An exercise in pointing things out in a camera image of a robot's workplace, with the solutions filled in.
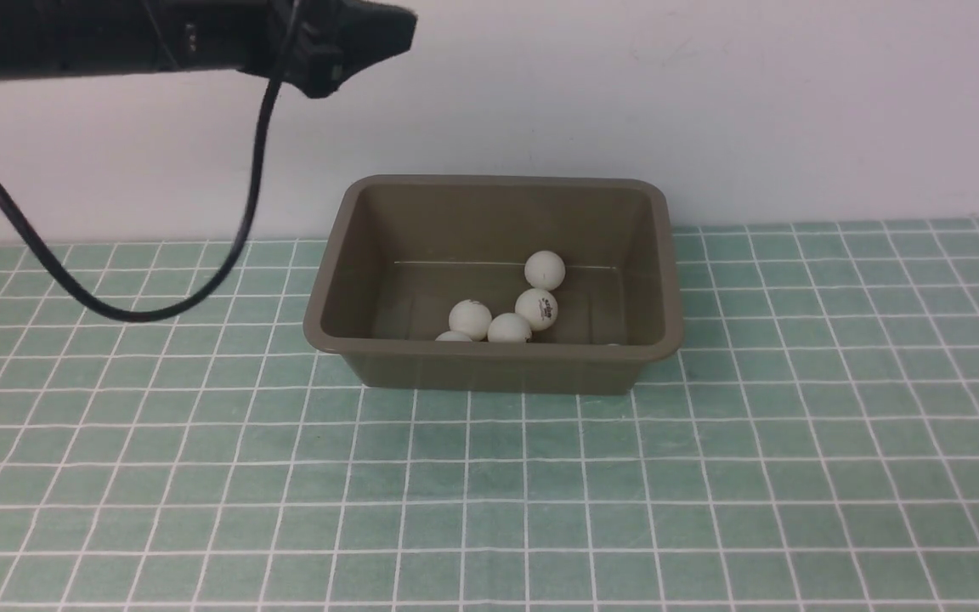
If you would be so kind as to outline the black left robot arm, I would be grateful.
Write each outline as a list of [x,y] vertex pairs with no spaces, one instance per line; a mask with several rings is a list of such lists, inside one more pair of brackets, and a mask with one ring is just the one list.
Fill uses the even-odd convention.
[[416,24],[372,1],[0,1],[0,82],[237,71],[323,99]]

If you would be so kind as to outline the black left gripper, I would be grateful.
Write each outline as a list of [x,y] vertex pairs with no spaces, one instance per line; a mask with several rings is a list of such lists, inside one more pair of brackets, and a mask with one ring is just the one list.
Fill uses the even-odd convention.
[[0,1],[0,81],[237,71],[323,99],[411,50],[418,15],[376,1]]

